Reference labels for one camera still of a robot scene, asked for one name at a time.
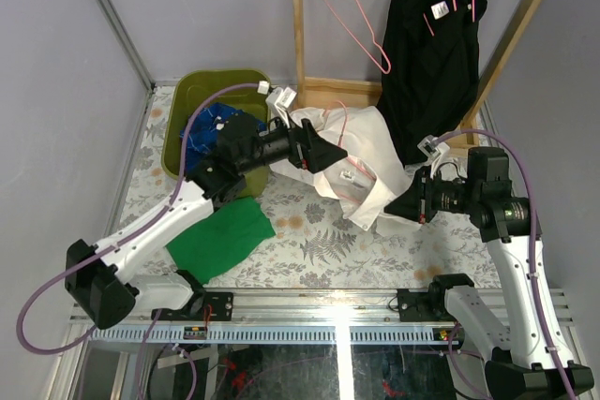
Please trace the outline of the white shirt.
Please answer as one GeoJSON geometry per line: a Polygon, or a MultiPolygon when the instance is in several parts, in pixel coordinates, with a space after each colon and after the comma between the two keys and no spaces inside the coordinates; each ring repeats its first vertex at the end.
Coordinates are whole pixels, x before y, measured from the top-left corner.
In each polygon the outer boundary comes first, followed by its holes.
{"type": "Polygon", "coordinates": [[[384,211],[409,189],[412,179],[376,108],[304,108],[293,111],[291,117],[296,123],[308,119],[322,138],[346,150],[348,156],[316,174],[297,169],[287,160],[272,164],[273,172],[314,187],[323,198],[338,200],[343,217],[363,230],[375,227],[382,236],[392,236],[420,228],[416,222],[384,211]]]}

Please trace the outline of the blue plaid shirt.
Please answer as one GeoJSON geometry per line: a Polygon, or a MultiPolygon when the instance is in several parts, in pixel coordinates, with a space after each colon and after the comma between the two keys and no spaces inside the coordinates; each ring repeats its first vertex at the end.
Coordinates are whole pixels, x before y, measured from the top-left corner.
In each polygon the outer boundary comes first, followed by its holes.
{"type": "Polygon", "coordinates": [[[243,110],[217,102],[204,108],[198,114],[186,142],[183,140],[185,128],[181,129],[179,137],[186,148],[184,173],[192,170],[216,147],[219,131],[236,114],[243,112],[243,110]]]}

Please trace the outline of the pink wire hanger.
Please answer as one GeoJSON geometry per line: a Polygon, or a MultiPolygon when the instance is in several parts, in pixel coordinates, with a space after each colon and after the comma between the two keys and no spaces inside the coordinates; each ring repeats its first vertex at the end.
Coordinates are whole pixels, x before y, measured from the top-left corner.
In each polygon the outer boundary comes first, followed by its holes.
{"type": "Polygon", "coordinates": [[[321,0],[326,9],[332,14],[333,18],[341,26],[342,30],[355,43],[357,48],[367,57],[367,59],[375,66],[381,74],[389,74],[392,69],[391,59],[387,52],[383,49],[383,43],[378,40],[375,28],[369,19],[369,16],[360,0],[351,0],[355,7],[363,25],[367,30],[369,44],[366,44],[352,29],[350,25],[343,19],[339,11],[331,0],[321,0]]]}

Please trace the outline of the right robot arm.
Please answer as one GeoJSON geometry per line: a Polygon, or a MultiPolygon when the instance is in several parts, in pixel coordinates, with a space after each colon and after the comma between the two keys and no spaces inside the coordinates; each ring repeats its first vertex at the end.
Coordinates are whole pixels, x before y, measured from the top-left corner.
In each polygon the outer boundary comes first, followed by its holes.
{"type": "Polygon", "coordinates": [[[437,275],[427,308],[471,338],[485,362],[493,399],[573,399],[594,386],[590,367],[577,363],[563,338],[545,276],[543,243],[531,230],[530,202],[512,193],[509,157],[501,148],[474,147],[467,175],[444,180],[430,166],[385,211],[425,224],[438,212],[467,215],[479,230],[501,281],[508,322],[480,301],[465,274],[437,275]]]}

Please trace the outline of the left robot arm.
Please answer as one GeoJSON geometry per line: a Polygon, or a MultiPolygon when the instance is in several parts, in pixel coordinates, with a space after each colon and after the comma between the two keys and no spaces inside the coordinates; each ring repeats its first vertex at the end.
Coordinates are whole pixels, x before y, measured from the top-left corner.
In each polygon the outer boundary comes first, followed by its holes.
{"type": "Polygon", "coordinates": [[[346,158],[347,151],[322,138],[308,119],[275,118],[260,131],[253,116],[237,113],[217,134],[214,150],[173,193],[128,227],[95,244],[78,240],[67,250],[65,288],[100,330],[137,309],[167,309],[183,319],[204,311],[201,284],[184,270],[161,279],[138,271],[189,227],[235,200],[247,173],[287,160],[318,173],[346,158]]]}

